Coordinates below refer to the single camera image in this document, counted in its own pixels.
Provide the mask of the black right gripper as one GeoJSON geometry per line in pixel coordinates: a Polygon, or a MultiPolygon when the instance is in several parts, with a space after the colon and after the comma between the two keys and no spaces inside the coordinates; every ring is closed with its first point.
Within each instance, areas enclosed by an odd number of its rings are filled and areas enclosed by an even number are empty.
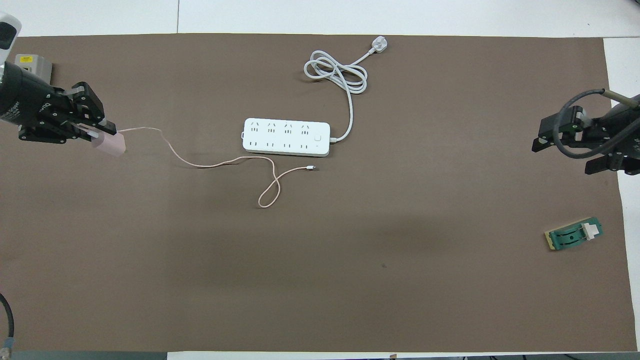
{"type": "Polygon", "coordinates": [[[567,101],[562,116],[557,112],[541,120],[531,151],[537,153],[555,144],[553,126],[560,119],[558,138],[565,140],[565,155],[587,159],[585,174],[639,173],[639,100],[617,99],[615,107],[596,118],[581,115],[581,107],[575,102],[576,99],[567,101]]]}

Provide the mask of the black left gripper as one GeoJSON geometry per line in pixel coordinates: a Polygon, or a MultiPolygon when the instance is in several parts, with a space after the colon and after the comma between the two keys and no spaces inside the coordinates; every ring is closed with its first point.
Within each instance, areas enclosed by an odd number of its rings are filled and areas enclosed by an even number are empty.
{"type": "Polygon", "coordinates": [[[21,141],[64,144],[82,139],[91,142],[101,133],[116,135],[114,123],[106,125],[105,108],[91,86],[80,81],[64,91],[13,63],[4,63],[0,87],[0,118],[18,126],[21,141]],[[71,104],[89,125],[64,121],[71,104]]]}

